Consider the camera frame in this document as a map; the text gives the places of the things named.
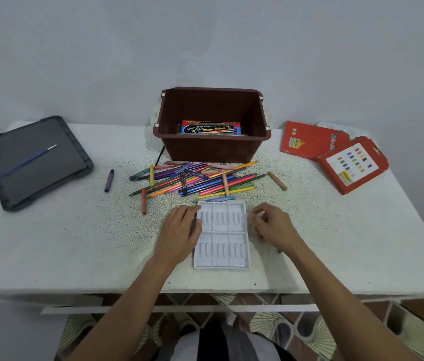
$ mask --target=white table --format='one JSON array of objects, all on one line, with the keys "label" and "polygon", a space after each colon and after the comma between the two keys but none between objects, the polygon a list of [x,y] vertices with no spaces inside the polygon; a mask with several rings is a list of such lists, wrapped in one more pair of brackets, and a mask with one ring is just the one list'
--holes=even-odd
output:
[{"label": "white table", "polygon": [[[15,122],[10,129],[27,124]],[[18,213],[0,206],[0,294],[102,293],[123,291],[151,255],[162,218],[193,197],[165,194],[148,202],[129,197],[145,182],[128,176],[155,163],[161,143],[150,128],[70,124],[95,163],[87,177],[55,190]],[[267,201],[287,211],[308,245],[357,294],[424,294],[424,223],[389,170],[342,196],[317,164],[279,152],[281,130],[264,142],[258,164],[269,178],[238,194],[251,208]],[[110,169],[115,178],[103,191]],[[165,292],[307,293],[284,254],[251,235],[251,270],[194,270],[192,256],[167,280]]]}]

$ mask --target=purple crayon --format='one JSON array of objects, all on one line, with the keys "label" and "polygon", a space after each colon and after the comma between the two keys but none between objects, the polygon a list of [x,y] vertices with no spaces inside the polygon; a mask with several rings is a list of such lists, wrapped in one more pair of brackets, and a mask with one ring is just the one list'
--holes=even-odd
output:
[{"label": "purple crayon", "polygon": [[110,191],[110,186],[112,186],[112,180],[113,180],[113,174],[114,174],[114,170],[111,169],[110,173],[108,174],[108,178],[107,178],[107,183],[105,184],[105,192],[108,193]]}]

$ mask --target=right hand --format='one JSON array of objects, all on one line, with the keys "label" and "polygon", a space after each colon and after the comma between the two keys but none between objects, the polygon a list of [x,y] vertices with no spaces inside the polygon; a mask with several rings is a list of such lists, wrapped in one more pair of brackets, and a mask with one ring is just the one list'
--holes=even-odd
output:
[{"label": "right hand", "polygon": [[252,209],[252,223],[258,232],[258,239],[265,240],[281,251],[288,251],[302,241],[287,213],[277,206],[262,203]]}]

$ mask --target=floor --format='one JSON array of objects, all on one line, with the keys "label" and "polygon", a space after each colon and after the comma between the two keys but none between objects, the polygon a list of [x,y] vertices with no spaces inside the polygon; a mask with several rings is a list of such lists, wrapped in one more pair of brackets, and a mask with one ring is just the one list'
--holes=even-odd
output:
[{"label": "floor", "polygon": [[[112,305],[119,297],[117,294],[104,295],[104,305]],[[267,305],[287,304],[284,294],[160,294],[156,305]],[[402,302],[373,301],[365,305],[384,322],[410,349],[418,359],[424,359],[424,299],[404,300]],[[141,349],[134,360],[146,360],[157,346],[161,346],[159,337],[160,319],[163,314],[150,316]],[[211,313],[174,314],[180,322],[188,322],[202,327],[212,317]],[[274,340],[287,349],[298,361],[343,360],[329,329],[319,312],[261,312],[224,314],[227,323],[239,326],[249,332],[258,332]],[[74,345],[83,338],[77,338],[57,359],[63,359]]]}]

